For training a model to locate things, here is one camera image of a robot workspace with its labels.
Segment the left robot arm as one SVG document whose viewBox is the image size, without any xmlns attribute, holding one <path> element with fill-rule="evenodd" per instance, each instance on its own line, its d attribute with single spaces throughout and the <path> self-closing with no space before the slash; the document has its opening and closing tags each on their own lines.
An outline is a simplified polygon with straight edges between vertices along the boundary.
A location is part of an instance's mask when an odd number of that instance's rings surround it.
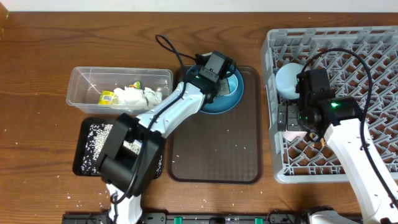
<svg viewBox="0 0 398 224">
<path fill-rule="evenodd" d="M 236 72 L 231 58 L 214 51 L 199 55 L 200 63 L 155 108 L 135 118 L 123 113 L 114 122 L 96 161 L 110 192 L 111 223 L 137 223 L 141 194 L 154 178 L 165 140 L 189 116 L 212 103 L 221 81 Z"/>
</svg>

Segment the crumpled white paper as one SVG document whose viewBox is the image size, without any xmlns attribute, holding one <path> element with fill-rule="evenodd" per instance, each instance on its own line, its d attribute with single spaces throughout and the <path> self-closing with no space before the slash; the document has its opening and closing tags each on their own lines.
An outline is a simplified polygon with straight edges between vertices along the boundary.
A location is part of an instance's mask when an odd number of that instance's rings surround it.
<svg viewBox="0 0 398 224">
<path fill-rule="evenodd" d="M 162 93 L 148 87 L 142 90 L 125 86 L 114 89 L 114 93 L 120 105 L 157 106 L 162 101 Z"/>
</svg>

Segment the yellow green wrapper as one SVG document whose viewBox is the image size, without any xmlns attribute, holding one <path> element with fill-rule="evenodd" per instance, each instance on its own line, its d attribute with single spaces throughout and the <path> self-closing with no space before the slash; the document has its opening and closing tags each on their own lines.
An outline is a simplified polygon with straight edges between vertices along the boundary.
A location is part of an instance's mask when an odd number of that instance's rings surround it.
<svg viewBox="0 0 398 224">
<path fill-rule="evenodd" d="M 118 104 L 118 96 L 113 91 L 102 91 L 99 101 L 99 105 L 116 105 Z"/>
</svg>

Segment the grey dishwasher rack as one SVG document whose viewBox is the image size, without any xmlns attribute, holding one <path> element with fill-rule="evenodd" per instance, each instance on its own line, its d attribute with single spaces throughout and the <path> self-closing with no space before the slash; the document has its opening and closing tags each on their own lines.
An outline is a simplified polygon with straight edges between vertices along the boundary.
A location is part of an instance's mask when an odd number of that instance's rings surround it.
<svg viewBox="0 0 398 224">
<path fill-rule="evenodd" d="M 278 108 L 294 102 L 281 97 L 275 75 L 287 63 L 324 68 L 337 96 L 364 106 L 374 145 L 393 178 L 397 177 L 397 27 L 334 27 L 270 30 L 261 47 L 269 110 L 269 141 L 274 178 L 281 184 L 345 182 L 337 157 L 325 144 L 277 130 Z"/>
</svg>

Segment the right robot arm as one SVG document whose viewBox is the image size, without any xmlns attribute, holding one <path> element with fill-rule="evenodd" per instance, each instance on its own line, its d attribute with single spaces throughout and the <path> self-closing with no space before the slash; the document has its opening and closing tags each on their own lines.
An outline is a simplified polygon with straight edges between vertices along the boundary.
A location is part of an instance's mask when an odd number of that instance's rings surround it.
<svg viewBox="0 0 398 224">
<path fill-rule="evenodd" d="M 397 184 L 363 121 L 365 110 L 353 97 L 335 95 L 325 69 L 288 63 L 276 73 L 275 84 L 281 97 L 295 103 L 278 110 L 283 137 L 323 139 L 348 177 L 363 222 L 397 223 Z"/>
</svg>

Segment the brown serving tray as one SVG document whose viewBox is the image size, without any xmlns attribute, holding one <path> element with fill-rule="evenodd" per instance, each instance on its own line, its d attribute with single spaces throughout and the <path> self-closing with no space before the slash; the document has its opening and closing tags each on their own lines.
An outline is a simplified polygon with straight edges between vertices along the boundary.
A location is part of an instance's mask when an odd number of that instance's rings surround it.
<svg viewBox="0 0 398 224">
<path fill-rule="evenodd" d="M 262 176 L 259 74 L 240 67 L 243 97 L 221 114 L 196 113 L 169 136 L 168 172 L 179 182 L 253 184 Z"/>
</svg>

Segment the clear plastic bin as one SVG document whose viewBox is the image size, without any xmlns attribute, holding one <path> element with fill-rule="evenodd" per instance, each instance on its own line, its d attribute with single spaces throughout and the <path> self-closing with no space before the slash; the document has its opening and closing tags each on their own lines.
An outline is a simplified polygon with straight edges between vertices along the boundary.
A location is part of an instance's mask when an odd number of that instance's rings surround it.
<svg viewBox="0 0 398 224">
<path fill-rule="evenodd" d="M 159 90 L 165 99 L 172 93 L 173 73 L 160 68 L 76 67 L 70 77 L 67 103 L 88 114 L 141 114 L 151 107 L 98 103 L 102 92 L 124 88 L 135 82 L 142 87 Z"/>
</svg>

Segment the light blue cup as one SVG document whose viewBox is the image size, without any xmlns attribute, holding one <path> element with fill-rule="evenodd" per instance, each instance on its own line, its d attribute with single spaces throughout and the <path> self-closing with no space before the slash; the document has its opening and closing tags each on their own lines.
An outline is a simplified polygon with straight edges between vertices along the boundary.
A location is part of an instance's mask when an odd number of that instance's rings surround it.
<svg viewBox="0 0 398 224">
<path fill-rule="evenodd" d="M 230 77 L 227 78 L 227 81 L 228 81 L 229 93 L 226 96 L 231 96 L 238 89 L 238 78 L 236 75 L 231 75 Z"/>
</svg>

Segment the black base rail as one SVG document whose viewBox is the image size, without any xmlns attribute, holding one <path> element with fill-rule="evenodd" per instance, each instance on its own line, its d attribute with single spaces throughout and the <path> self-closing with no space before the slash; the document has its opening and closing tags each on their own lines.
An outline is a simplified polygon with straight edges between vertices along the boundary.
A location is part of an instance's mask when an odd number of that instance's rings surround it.
<svg viewBox="0 0 398 224">
<path fill-rule="evenodd" d="M 111 224 L 106 213 L 95 215 L 64 214 L 62 224 Z M 297 215 L 270 213 L 260 215 L 166 215 L 165 213 L 144 213 L 137 224 L 305 224 L 307 221 Z"/>
</svg>

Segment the black waste tray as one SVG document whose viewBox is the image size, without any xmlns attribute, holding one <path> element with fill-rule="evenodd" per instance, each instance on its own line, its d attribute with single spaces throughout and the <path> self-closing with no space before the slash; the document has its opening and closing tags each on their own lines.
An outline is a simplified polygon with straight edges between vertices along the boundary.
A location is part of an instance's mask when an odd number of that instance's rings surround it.
<svg viewBox="0 0 398 224">
<path fill-rule="evenodd" d="M 82 121 L 80 127 L 80 133 L 78 137 L 78 142 L 76 146 L 75 158 L 73 161 L 73 173 L 78 176 L 87 176 L 83 175 L 80 171 L 79 165 L 82 165 L 82 159 L 84 154 L 83 144 L 88 136 L 88 129 L 91 124 L 113 124 L 114 118 L 101 118 L 101 117 L 89 117 Z M 87 176 L 87 177 L 99 177 L 100 174 L 94 176 Z"/>
</svg>

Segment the white rice pile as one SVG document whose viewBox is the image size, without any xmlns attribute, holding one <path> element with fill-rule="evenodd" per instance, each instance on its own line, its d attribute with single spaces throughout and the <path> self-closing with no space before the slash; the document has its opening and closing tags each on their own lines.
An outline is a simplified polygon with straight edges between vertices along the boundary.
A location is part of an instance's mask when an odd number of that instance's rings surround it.
<svg viewBox="0 0 398 224">
<path fill-rule="evenodd" d="M 82 165 L 79 165 L 80 171 L 83 175 L 94 176 L 99 175 L 99 172 L 95 168 L 97 158 L 103 148 L 106 138 L 109 135 L 112 124 L 91 124 L 88 129 L 88 136 L 83 144 L 84 154 L 82 159 Z M 139 154 L 141 150 L 140 142 L 129 142 L 124 141 L 123 147 L 130 151 Z M 162 173 L 162 156 L 158 162 L 154 179 L 159 178 Z"/>
</svg>

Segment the light blue bowl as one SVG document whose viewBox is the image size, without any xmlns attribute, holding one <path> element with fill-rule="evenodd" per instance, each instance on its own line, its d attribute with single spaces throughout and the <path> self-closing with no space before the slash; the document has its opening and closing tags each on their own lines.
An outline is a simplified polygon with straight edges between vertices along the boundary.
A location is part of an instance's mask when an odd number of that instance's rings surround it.
<svg viewBox="0 0 398 224">
<path fill-rule="evenodd" d="M 276 88 L 279 95 L 287 100 L 296 100 L 299 94 L 295 92 L 297 75 L 302 71 L 303 65 L 287 63 L 283 65 L 275 75 Z"/>
</svg>

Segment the pink cup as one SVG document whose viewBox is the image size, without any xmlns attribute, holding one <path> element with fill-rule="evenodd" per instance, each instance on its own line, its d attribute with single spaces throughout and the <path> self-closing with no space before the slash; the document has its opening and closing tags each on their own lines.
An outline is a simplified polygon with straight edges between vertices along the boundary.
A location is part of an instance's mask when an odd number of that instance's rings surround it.
<svg viewBox="0 0 398 224">
<path fill-rule="evenodd" d="M 296 138 L 304 138 L 306 136 L 306 131 L 283 131 L 282 136 L 287 141 L 291 142 Z"/>
</svg>

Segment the dark blue plate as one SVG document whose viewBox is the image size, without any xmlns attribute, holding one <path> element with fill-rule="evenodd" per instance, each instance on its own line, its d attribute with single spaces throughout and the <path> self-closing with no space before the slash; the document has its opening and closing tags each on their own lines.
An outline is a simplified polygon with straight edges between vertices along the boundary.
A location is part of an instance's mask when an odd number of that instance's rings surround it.
<svg viewBox="0 0 398 224">
<path fill-rule="evenodd" d="M 184 76 L 190 71 L 191 67 L 183 68 Z M 236 92 L 231 96 L 226 96 L 229 93 L 228 81 L 227 79 L 222 80 L 220 82 L 220 91 L 212 103 L 204 103 L 205 96 L 200 92 L 200 89 L 188 82 L 184 82 L 186 87 L 180 100 L 182 104 L 180 109 L 183 111 L 183 114 L 190 116 L 198 111 L 208 114 L 220 114 L 236 106 L 243 95 L 244 83 L 243 77 L 238 68 L 236 68 L 236 71 L 233 75 L 236 75 L 238 78 L 238 89 Z"/>
</svg>

